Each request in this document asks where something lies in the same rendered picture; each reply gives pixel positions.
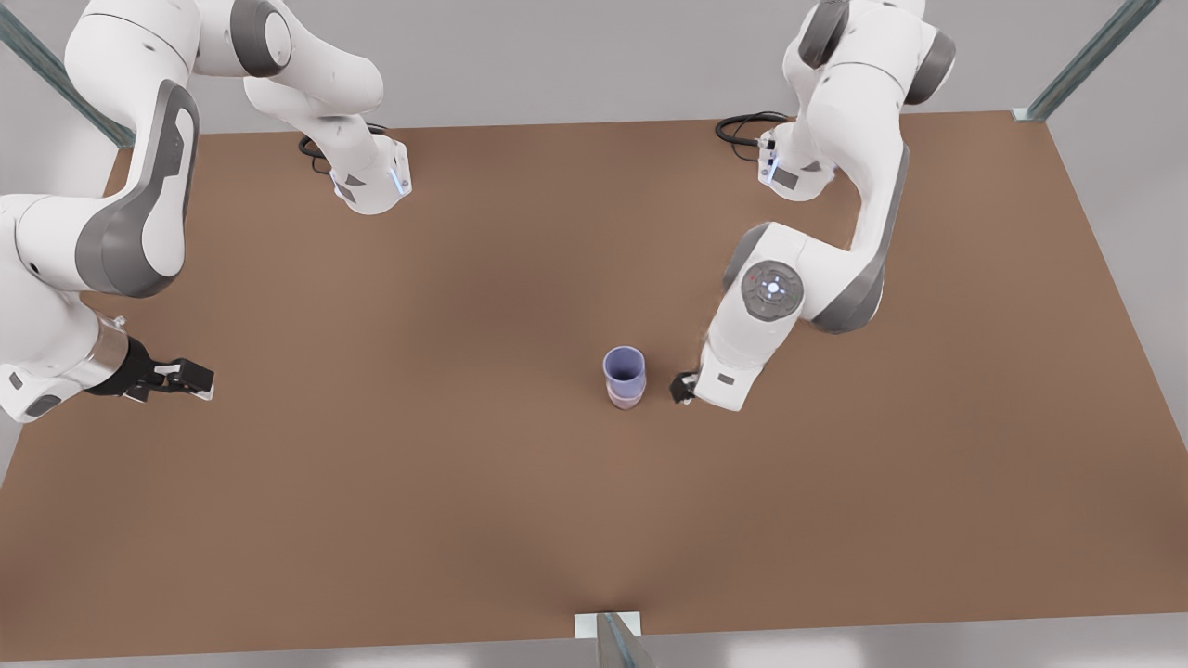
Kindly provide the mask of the purple cup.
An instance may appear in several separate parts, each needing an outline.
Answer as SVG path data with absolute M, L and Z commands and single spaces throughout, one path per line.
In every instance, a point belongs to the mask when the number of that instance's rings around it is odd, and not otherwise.
M 632 346 L 618 346 L 607 352 L 602 361 L 609 393 L 633 399 L 646 387 L 646 364 L 640 351 Z

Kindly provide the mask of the silver frame post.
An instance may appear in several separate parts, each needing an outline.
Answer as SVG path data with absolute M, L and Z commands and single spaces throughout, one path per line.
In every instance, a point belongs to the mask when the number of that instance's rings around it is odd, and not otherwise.
M 642 617 L 637 611 L 579 613 L 575 638 L 598 641 L 599 668 L 657 668 L 642 645 Z
M 62 59 L 4 4 L 0 4 L 0 43 L 4 43 L 18 59 L 23 59 L 31 71 L 46 81 L 48 86 L 59 93 L 72 109 L 78 111 L 116 149 L 131 149 L 135 144 L 135 133 L 108 119 L 81 97 Z
M 1145 21 L 1163 0 L 1124 0 L 1102 27 L 1078 51 L 1069 63 L 1053 77 L 1035 100 L 1022 109 L 1011 109 L 1015 122 L 1047 122 L 1053 112 L 1064 103 L 1091 77 L 1091 73 Z

